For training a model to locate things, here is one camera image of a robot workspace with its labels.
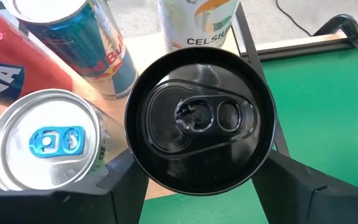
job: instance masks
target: can rim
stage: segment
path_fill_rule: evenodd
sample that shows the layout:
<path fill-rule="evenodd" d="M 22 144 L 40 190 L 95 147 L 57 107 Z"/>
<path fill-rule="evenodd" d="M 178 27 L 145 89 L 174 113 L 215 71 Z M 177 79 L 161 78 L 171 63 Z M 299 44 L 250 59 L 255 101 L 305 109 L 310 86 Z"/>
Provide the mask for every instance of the can rim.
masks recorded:
<path fill-rule="evenodd" d="M 261 128 L 264 128 L 264 134 L 261 134 L 260 141 L 255 148 L 258 153 L 253 154 L 251 159 L 255 162 L 251 164 L 251 167 L 241 177 L 227 185 L 221 185 L 214 188 L 213 190 L 202 190 L 202 189 L 189 189 L 186 187 L 173 188 L 170 185 L 174 182 L 174 179 L 165 175 L 164 181 L 156 179 L 152 172 L 156 173 L 153 168 L 150 169 L 150 165 L 147 165 L 147 161 L 144 160 L 142 151 L 147 149 L 144 143 L 143 136 L 140 133 L 142 124 L 140 122 L 142 116 L 142 108 L 145 104 L 147 94 L 155 87 L 159 81 L 164 78 L 167 74 L 176 68 L 191 64 L 208 64 L 215 65 L 225 68 L 229 71 L 233 71 L 239 76 L 245 83 L 252 83 L 255 90 L 259 94 L 260 98 L 265 100 L 259 100 L 259 110 L 264 114 L 265 124 L 261 123 Z M 273 146 L 273 140 L 275 135 L 276 125 L 276 107 L 273 100 L 273 96 L 266 81 L 256 72 L 255 69 L 248 63 L 243 61 L 237 55 L 228 52 L 226 50 L 212 48 L 212 47 L 194 47 L 174 51 L 166 54 L 159 58 L 152 65 L 150 65 L 137 79 L 134 89 L 131 91 L 125 113 L 125 130 L 127 134 L 127 142 L 135 160 L 144 170 L 144 172 L 155 182 L 164 186 L 172 191 L 188 194 L 188 195 L 215 195 L 227 192 L 228 190 L 234 189 L 237 186 L 243 184 L 249 180 L 253 174 L 265 162 L 270 154 Z"/>
<path fill-rule="evenodd" d="M 43 25 L 56 24 L 58 22 L 61 22 L 61 21 L 64 21 L 64 20 L 66 20 L 68 18 L 73 17 L 77 12 L 81 11 L 85 7 L 86 3 L 88 2 L 87 0 L 83 0 L 84 3 L 81 5 L 81 7 L 79 7 L 75 11 L 69 13 L 67 16 L 64 16 L 64 17 L 62 17 L 60 19 L 55 19 L 55 20 L 51 20 L 51 21 L 47 21 L 47 22 L 36 22 L 34 20 L 26 18 L 21 13 L 19 13 L 19 11 L 13 6 L 14 1 L 15 0 L 1 0 L 1 2 L 5 6 L 6 10 L 8 10 L 14 17 L 16 17 L 16 18 L 18 18 L 18 19 L 20 19 L 22 21 L 26 21 L 28 23 L 31 23 L 31 24 L 43 24 Z"/>
<path fill-rule="evenodd" d="M 46 93 L 54 93 L 54 95 L 45 95 Z M 87 163 L 85 164 L 84 168 L 78 172 L 74 177 L 72 177 L 71 179 L 67 180 L 66 182 L 57 185 L 54 188 L 51 189 L 57 189 L 59 187 L 63 187 L 66 184 L 72 183 L 72 182 L 76 182 L 77 180 L 82 179 L 92 168 L 93 164 L 96 161 L 96 157 L 98 156 L 98 149 L 100 147 L 100 136 L 101 136 L 101 129 L 100 129 L 100 124 L 97 120 L 98 115 L 96 114 L 96 112 L 94 111 L 94 109 L 92 108 L 92 106 L 90 105 L 90 103 L 88 101 L 86 101 L 85 99 L 79 97 L 78 95 L 67 91 L 67 90 L 61 90 L 61 89 L 46 89 L 46 90 L 39 90 L 39 91 L 35 91 L 33 93 L 30 93 L 24 97 L 22 97 L 21 99 L 17 100 L 16 102 L 14 102 L 11 106 L 9 106 L 3 113 L 2 115 L 0 115 L 0 148 L 1 148 L 1 152 L 2 154 L 0 155 L 0 165 L 2 165 L 2 169 L 0 168 L 0 188 L 3 190 L 25 190 L 28 189 L 27 187 L 23 188 L 20 185 L 17 185 L 17 181 L 13 181 L 12 178 L 9 178 L 9 174 L 8 174 L 8 169 L 7 167 L 4 166 L 4 162 L 2 159 L 2 156 L 4 155 L 4 149 L 3 146 L 4 142 L 6 140 L 6 135 L 3 133 L 3 130 L 9 130 L 9 126 L 11 126 L 12 124 L 10 124 L 10 121 L 12 121 L 12 119 L 17 116 L 18 113 L 20 113 L 20 110 L 23 106 L 29 106 L 31 104 L 34 104 L 34 102 L 36 102 L 34 99 L 36 100 L 42 100 L 42 99 L 47 99 L 49 97 L 52 96 L 67 96 L 72 100 L 76 100 L 78 103 L 81 103 L 84 107 L 84 109 L 86 110 L 86 112 L 89 114 L 89 116 L 91 117 L 93 123 L 94 123 L 94 127 L 95 127 L 95 134 L 96 134 L 96 139 L 95 139 L 95 145 L 93 147 L 93 156 L 89 157 L 89 159 L 87 160 Z"/>

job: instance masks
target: silver can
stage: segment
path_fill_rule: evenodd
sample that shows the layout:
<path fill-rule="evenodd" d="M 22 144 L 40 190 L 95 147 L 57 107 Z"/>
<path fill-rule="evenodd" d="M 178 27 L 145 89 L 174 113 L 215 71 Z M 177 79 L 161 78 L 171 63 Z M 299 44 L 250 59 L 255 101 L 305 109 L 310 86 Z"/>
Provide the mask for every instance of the silver can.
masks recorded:
<path fill-rule="evenodd" d="M 65 90 L 36 91 L 0 117 L 0 188 L 64 187 L 125 149 L 124 128 L 95 105 Z"/>

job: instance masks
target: green surface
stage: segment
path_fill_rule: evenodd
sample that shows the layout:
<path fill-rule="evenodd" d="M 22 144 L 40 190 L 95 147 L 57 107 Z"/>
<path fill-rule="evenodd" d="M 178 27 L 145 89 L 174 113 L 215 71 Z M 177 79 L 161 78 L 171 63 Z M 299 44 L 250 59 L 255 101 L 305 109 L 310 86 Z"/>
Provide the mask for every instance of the green surface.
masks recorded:
<path fill-rule="evenodd" d="M 263 64 L 292 158 L 358 186 L 358 50 Z M 251 182 L 147 200 L 141 224 L 267 223 Z"/>

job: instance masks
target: red can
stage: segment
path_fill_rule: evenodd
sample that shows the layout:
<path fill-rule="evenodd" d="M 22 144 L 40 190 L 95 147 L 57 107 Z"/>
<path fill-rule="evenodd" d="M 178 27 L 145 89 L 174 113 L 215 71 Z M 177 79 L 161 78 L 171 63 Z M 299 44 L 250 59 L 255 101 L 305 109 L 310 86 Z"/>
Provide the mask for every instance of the red can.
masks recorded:
<path fill-rule="evenodd" d="M 0 104 L 10 105 L 28 93 L 47 88 L 72 91 L 71 76 L 0 16 Z"/>

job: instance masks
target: celsius logo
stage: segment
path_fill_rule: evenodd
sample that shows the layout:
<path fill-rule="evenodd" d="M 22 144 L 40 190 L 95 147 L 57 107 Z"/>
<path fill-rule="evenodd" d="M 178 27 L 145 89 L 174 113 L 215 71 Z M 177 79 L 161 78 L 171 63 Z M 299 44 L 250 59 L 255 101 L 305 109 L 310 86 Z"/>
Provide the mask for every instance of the celsius logo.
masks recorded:
<path fill-rule="evenodd" d="M 19 98 L 24 83 L 24 67 L 0 63 L 0 98 Z"/>
<path fill-rule="evenodd" d="M 218 31 L 226 24 L 231 22 L 232 14 L 234 13 L 235 6 L 237 1 L 235 0 L 207 0 L 204 4 L 202 4 L 195 12 L 194 19 L 196 25 L 200 27 L 203 31 L 207 33 L 212 33 Z M 220 9 L 222 7 L 229 7 L 222 12 L 214 12 L 216 9 Z M 227 15 L 219 22 L 213 23 L 209 18 L 212 14 L 215 15 Z"/>

